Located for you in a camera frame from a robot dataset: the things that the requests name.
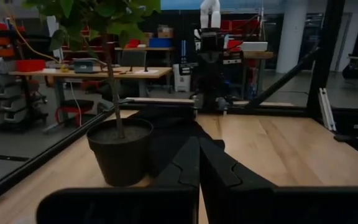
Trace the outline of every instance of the red stool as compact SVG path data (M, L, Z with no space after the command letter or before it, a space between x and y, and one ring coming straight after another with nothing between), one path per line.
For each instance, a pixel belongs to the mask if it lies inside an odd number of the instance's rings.
M61 102L59 108L56 109L55 112L55 119L57 123L62 123L63 121L59 120L59 112L66 112L66 113L76 113L75 115L75 123L80 126L80 114L85 114L86 112L92 110L93 108L93 101L90 100L77 100L78 105L80 106L80 110L75 102L75 100L65 100Z

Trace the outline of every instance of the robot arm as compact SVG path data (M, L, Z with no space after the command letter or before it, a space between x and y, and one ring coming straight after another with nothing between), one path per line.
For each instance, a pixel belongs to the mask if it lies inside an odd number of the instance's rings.
M212 12L211 16L211 28L221 27L221 3L219 0L204 0L200 7L201 16L201 28L208 28L209 12Z

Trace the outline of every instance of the black metal frame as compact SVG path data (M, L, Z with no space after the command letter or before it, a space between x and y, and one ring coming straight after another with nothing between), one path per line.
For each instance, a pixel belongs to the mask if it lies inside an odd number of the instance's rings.
M341 24L342 13L344 9L345 0L329 0L325 12L325 19L323 25L322 38L319 46L315 48L309 55L307 55L299 65L293 68L290 72L284 75L278 82L273 84L260 96L256 97L249 102L246 106L230 106L227 109L229 114L258 114L258 115L270 115L270 116L297 116L297 117L309 117L320 122L321 113L318 101L319 88L325 88L328 75L329 66L334 53L336 39L339 33L339 27ZM316 64L313 71L312 81L310 85L309 97L307 107L291 107L291 106L264 106L260 105L261 102L270 97L284 84L291 80L300 70L302 66L307 62L316 60ZM161 102L130 102L121 105L123 110L140 110L146 106L161 106L161 107L192 107L192 103L161 103ZM334 116L340 116L341 119L353 116L353 112L358 113L356 110L336 109L333 110ZM74 141L82 137L86 130L92 125L101 122L112 114L112 111L105 111L103 114L97 115L91 121L88 121L82 127L78 128L74 133L69 135L64 140L56 143L52 147L48 148L45 152L37 157L27 161L21 168L15 170L13 173L5 176L0 180L0 195L9 190L15 184L27 177L33 171L37 170L53 156L56 156L59 152L63 151L67 146Z

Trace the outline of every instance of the shelving rack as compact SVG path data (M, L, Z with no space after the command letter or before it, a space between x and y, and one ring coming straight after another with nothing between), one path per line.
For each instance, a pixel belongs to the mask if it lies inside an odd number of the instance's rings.
M23 36L26 40L46 39L41 35ZM9 75L16 69L15 60L23 59L20 37L13 30L0 30L0 40L0 129L26 131L40 119L45 123L48 114L34 105L42 98L30 94L27 79ZM12 54L1 55L1 49Z

